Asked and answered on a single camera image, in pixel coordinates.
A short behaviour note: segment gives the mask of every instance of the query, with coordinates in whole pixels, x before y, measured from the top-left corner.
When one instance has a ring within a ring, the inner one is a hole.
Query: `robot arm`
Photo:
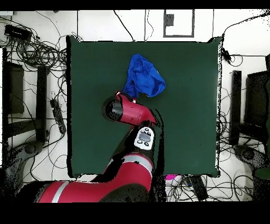
[[[24,186],[18,200],[35,202],[136,202],[148,201],[153,178],[157,123],[151,111],[129,95],[116,92],[102,107],[104,117],[133,126],[122,149],[111,157],[94,183],[77,181],[33,182]]]

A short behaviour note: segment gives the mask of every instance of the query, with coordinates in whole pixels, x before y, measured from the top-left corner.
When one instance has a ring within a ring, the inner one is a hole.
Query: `blue cloth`
[[[140,54],[131,57],[127,83],[123,92],[133,98],[139,97],[139,92],[154,97],[165,89],[165,81],[154,65]]]

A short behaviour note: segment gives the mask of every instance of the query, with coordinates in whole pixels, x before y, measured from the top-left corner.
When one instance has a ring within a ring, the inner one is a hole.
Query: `dark green tabletop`
[[[138,53],[154,64],[166,82],[160,95],[140,94],[137,101],[162,115],[165,174],[216,176],[219,42],[220,38],[210,43],[77,42],[71,37],[73,175],[103,173],[129,130],[128,125],[104,119],[101,106],[123,89],[131,56]]]

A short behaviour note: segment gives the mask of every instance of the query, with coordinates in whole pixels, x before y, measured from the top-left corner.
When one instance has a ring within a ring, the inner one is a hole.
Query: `button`
[[[147,135],[146,133],[141,133],[139,135],[139,139],[140,140],[143,140],[145,142],[150,142],[151,141],[151,138],[149,137],[149,135]]]

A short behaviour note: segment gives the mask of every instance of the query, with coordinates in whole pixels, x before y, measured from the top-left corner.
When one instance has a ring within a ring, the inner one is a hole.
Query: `electrical outlet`
[[[13,14],[14,14],[14,11],[0,11],[0,15],[12,16]]]

